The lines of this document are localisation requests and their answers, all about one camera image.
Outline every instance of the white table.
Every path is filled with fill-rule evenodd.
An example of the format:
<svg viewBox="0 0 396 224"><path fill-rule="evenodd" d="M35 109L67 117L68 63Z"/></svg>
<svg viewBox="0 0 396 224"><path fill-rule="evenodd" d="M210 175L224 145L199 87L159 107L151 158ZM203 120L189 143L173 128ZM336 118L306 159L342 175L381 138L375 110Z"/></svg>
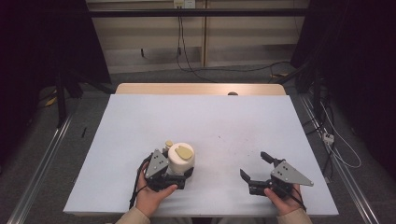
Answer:
<svg viewBox="0 0 396 224"><path fill-rule="evenodd" d="M314 187L302 187L308 215L338 215L286 95L112 95L64 211L126 212L137 167L168 139L194 147L195 169L156 217L273 217L271 202L249 195L239 175L242 168L252 179L270 178L274 167L261 151L286 159L314 181Z"/></svg>

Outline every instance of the person's right hand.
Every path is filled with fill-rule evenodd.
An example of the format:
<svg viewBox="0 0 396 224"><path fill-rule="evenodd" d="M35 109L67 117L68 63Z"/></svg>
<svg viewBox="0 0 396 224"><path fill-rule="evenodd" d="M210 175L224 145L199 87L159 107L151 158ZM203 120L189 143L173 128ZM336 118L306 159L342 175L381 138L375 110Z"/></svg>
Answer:
<svg viewBox="0 0 396 224"><path fill-rule="evenodd" d="M294 184L293 187L294 189L291 191L291 195L293 195L296 199L301 201L302 199L299 195L300 185ZM276 206L280 216L284 216L290 212L293 212L301 208L301 206L297 202L295 202L291 197L280 199L271 189L264 189L264 193Z"/></svg>

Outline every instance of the triangular gray bracket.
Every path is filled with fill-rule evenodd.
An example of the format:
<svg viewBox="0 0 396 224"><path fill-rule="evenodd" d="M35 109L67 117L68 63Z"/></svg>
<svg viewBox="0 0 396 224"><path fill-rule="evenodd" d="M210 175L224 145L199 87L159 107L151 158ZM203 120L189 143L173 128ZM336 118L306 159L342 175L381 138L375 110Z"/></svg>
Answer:
<svg viewBox="0 0 396 224"><path fill-rule="evenodd" d="M151 161L149 162L145 178L150 178L156 175L167 166L168 166L168 159L165 158L165 156L161 153L160 150L155 149L155 151L152 153Z"/></svg>
<svg viewBox="0 0 396 224"><path fill-rule="evenodd" d="M286 161L282 161L272 172L271 175L290 184L299 184L306 186L314 186L314 182L305 175L298 172L294 167Z"/></svg>

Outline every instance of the person's left hand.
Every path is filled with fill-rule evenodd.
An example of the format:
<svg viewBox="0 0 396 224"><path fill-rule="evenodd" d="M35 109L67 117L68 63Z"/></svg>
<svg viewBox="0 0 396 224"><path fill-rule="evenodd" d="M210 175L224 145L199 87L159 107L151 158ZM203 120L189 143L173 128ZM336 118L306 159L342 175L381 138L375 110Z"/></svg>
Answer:
<svg viewBox="0 0 396 224"><path fill-rule="evenodd" d="M139 182L137 183L137 190L140 192L136 196L136 208L139 209L146 217L151 217L154 212L157 210L160 203L171 195L176 189L177 185L169 186L166 189L163 189L159 192L156 192L150 189L147 186L146 179L144 177L144 170L149 166L149 163L146 162L143 165L142 171L139 174Z"/></svg>

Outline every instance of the forearm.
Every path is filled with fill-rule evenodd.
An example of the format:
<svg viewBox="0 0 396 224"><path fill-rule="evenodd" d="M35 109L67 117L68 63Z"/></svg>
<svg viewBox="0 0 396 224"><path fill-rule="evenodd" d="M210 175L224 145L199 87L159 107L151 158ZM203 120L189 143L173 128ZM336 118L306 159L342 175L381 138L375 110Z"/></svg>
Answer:
<svg viewBox="0 0 396 224"><path fill-rule="evenodd" d="M311 218L309 218L302 208L277 217L277 222L278 224L312 224Z"/></svg>
<svg viewBox="0 0 396 224"><path fill-rule="evenodd" d="M133 207L125 213L116 224L149 224L149 218L139 209Z"/></svg>

